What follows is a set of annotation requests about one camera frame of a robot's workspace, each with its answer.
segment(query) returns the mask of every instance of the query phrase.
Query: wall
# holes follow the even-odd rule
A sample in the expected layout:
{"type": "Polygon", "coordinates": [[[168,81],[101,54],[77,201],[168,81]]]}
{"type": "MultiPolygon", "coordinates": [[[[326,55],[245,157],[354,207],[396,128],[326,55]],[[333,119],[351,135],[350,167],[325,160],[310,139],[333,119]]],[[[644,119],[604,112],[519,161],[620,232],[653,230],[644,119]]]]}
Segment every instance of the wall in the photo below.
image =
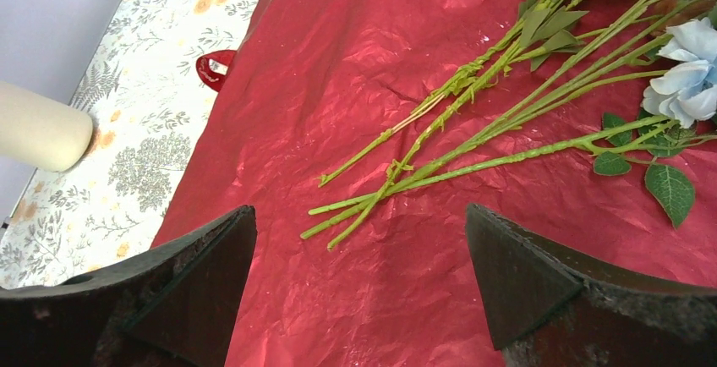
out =
{"type": "MultiPolygon", "coordinates": [[[[3,0],[0,80],[68,103],[120,1],[3,0]]],[[[34,171],[0,157],[0,221],[34,171]]]]}

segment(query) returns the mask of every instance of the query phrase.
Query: red foil sheet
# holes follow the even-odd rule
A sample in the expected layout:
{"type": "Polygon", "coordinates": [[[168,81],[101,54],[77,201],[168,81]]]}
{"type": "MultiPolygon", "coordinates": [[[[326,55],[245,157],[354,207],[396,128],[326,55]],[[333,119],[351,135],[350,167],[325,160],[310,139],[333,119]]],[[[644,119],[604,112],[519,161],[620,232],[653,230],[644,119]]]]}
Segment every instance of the red foil sheet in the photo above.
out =
{"type": "MultiPolygon", "coordinates": [[[[470,202],[619,266],[717,287],[711,144],[670,160],[698,191],[678,230],[643,187],[644,168],[599,177],[584,152],[566,151],[395,196],[331,253],[326,243],[347,223],[299,239],[327,218],[308,209],[376,190],[391,159],[435,114],[328,186],[317,189],[317,178],[502,38],[521,1],[260,0],[154,242],[238,205],[256,207],[255,262],[228,366],[504,365],[491,346],[468,257],[470,202]]],[[[603,27],[634,2],[591,0],[578,29],[603,27]]],[[[536,73],[528,63],[516,65],[427,143],[417,163],[457,146],[560,63],[553,59],[536,73]]],[[[594,132],[605,111],[635,118],[645,86],[638,80],[595,90],[449,168],[594,132]]]]}

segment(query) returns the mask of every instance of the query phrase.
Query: cream colored cylinder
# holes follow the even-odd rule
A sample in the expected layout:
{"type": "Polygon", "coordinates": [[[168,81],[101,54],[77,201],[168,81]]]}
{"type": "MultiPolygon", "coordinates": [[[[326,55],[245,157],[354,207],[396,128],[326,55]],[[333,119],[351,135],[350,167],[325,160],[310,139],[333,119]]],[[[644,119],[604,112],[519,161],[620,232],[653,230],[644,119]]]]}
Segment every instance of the cream colored cylinder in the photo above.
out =
{"type": "Polygon", "coordinates": [[[65,171],[87,150],[90,115],[0,81],[0,156],[65,171]]]}

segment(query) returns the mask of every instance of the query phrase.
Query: light blue flower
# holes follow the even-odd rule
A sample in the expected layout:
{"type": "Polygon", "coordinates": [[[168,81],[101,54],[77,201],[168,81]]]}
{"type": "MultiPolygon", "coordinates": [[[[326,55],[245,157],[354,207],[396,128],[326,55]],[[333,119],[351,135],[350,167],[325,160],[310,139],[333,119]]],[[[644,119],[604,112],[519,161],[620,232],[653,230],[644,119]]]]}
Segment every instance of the light blue flower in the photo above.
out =
{"type": "Polygon", "coordinates": [[[668,27],[674,37],[658,55],[681,64],[660,78],[650,80],[643,93],[643,108],[665,115],[689,128],[696,120],[707,120],[717,111],[717,30],[709,19],[690,20],[668,27]]]}

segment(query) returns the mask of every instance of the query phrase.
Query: red tag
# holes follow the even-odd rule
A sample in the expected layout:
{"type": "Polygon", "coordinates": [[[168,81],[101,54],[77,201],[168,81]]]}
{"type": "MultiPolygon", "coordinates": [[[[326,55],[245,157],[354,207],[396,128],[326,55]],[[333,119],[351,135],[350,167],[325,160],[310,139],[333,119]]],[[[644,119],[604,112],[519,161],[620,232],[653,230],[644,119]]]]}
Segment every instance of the red tag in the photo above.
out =
{"type": "Polygon", "coordinates": [[[201,81],[205,83],[206,86],[212,88],[216,92],[219,92],[222,85],[224,85],[224,79],[227,76],[225,74],[219,74],[212,71],[210,61],[214,60],[219,64],[229,67],[236,54],[236,50],[220,50],[217,52],[210,52],[209,54],[205,54],[204,56],[197,58],[197,74],[199,75],[201,81]]]}

